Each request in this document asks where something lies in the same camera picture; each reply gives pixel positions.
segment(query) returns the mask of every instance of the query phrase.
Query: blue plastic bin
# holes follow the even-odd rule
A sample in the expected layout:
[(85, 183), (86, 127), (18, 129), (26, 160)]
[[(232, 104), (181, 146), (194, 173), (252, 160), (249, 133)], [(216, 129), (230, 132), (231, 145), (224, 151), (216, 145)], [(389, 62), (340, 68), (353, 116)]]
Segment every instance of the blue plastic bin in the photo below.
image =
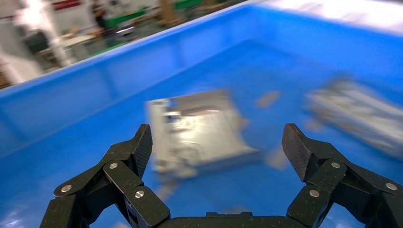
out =
[[(352, 162), (403, 183), (401, 162), (337, 129), (306, 127), (304, 94), (338, 70), (402, 91), (403, 38), (243, 4), (1, 90), (0, 227), (38, 227), (57, 185), (148, 122), (145, 101), (218, 88), (230, 89), (249, 120), (247, 143), (268, 156), (279, 146), (284, 124), (294, 122)], [(279, 100), (257, 108), (267, 91), (280, 91)], [(159, 187), (150, 169), (144, 182)], [(239, 205), (255, 215), (285, 215), (302, 186), (291, 166), (279, 170), (257, 162), (185, 181), (166, 203), (173, 217)], [(123, 217), (110, 207), (92, 227), (119, 221)], [(334, 206), (323, 227), (364, 226)]]

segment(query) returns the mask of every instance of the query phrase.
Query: table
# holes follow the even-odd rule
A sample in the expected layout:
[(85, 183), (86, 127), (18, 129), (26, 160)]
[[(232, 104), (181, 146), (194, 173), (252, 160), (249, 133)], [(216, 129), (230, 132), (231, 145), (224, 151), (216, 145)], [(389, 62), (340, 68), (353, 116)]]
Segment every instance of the table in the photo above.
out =
[(72, 51), (72, 55), (77, 59), (77, 60), (82, 60), (87, 57), (89, 57), (89, 54), (85, 48), (84, 45), (82, 45), (86, 41), (90, 41), (92, 39), (95, 39), (95, 35), (79, 35), (70, 39), (63, 39), (60, 43), (65, 49), (65, 51)]

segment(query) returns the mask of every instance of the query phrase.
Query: sheet metal part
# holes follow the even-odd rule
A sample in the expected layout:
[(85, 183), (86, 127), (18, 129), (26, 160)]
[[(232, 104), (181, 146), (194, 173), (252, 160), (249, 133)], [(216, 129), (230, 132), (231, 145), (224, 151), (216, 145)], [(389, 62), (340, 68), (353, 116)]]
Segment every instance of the sheet metal part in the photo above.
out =
[(403, 106), (347, 77), (338, 78), (307, 97), (307, 108), (320, 120), (403, 159)]
[(240, 115), (226, 90), (148, 102), (155, 171), (188, 178), (259, 158), (240, 134)]

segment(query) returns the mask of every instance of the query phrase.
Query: hole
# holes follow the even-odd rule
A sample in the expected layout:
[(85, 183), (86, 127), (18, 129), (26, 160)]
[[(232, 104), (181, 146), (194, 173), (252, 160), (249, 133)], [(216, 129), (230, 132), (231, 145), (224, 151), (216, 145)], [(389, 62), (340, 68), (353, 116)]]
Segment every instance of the hole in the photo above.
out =
[(166, 121), (168, 123), (173, 123), (175, 121), (175, 117), (173, 115), (166, 116)]
[(168, 101), (168, 108), (176, 108), (178, 106), (178, 102), (176, 100), (170, 99)]

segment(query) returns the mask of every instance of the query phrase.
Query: screw head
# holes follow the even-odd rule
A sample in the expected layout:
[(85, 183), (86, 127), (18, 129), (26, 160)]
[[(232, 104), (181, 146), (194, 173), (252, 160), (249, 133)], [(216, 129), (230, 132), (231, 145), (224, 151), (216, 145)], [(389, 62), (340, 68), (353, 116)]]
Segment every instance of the screw head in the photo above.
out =
[(309, 194), (311, 195), (311, 196), (313, 196), (313, 197), (319, 197), (319, 192), (318, 191), (316, 191), (316, 190), (311, 190), (311, 191), (309, 191)]
[(141, 197), (143, 197), (143, 195), (144, 195), (144, 192), (143, 191), (138, 191), (138, 192), (136, 192), (136, 198), (141, 198)]
[(332, 166), (335, 168), (340, 168), (340, 164), (337, 162), (332, 162)]
[(116, 168), (116, 167), (117, 167), (117, 163), (112, 163), (112, 164), (109, 166), (110, 169), (114, 169), (114, 168)]
[(66, 185), (66, 186), (64, 186), (64, 187), (62, 187), (62, 192), (67, 192), (67, 191), (70, 191), (70, 189), (72, 188), (73, 186), (71, 185), (71, 184), (69, 184), (69, 185)]
[(387, 184), (385, 184), (389, 189), (391, 189), (391, 190), (397, 190), (397, 187), (396, 187), (396, 185), (394, 185), (394, 184), (391, 184), (391, 183), (387, 183)]

